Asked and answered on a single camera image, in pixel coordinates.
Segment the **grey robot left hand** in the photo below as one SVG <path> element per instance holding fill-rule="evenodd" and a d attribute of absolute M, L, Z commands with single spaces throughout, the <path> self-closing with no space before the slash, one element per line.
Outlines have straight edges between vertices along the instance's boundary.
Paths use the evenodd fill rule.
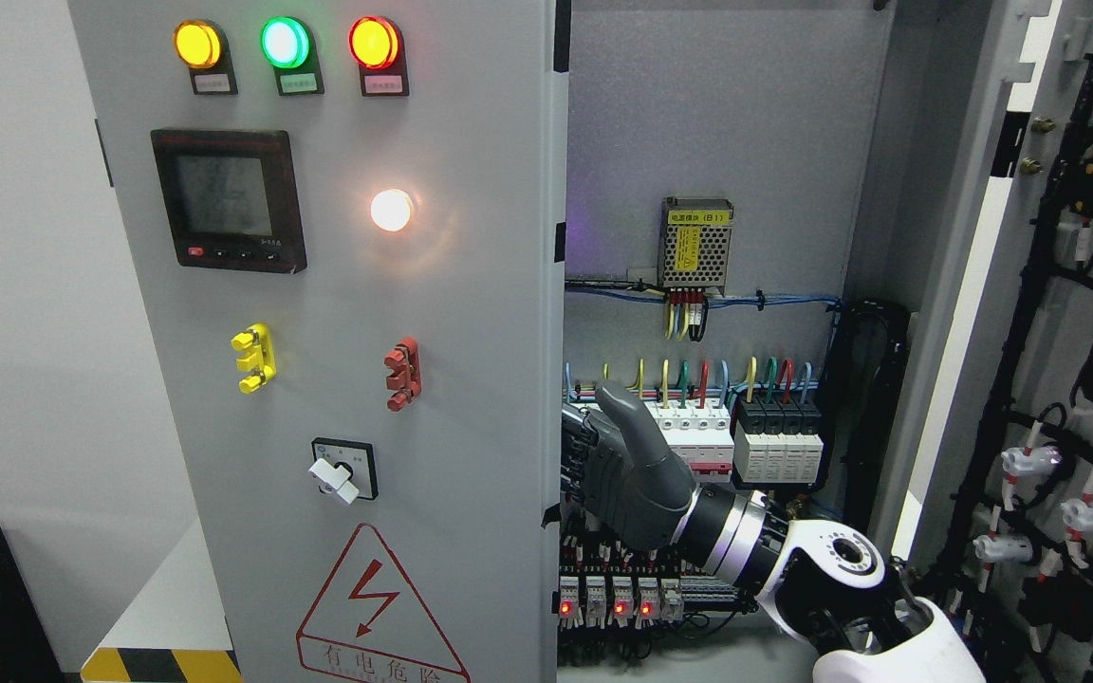
<path fill-rule="evenodd" d="M 612 382 L 600 384 L 596 399 L 589 410 L 561 407 L 565 488 L 628 547 L 672 544 L 693 505 L 694 476 L 642 399 Z"/>

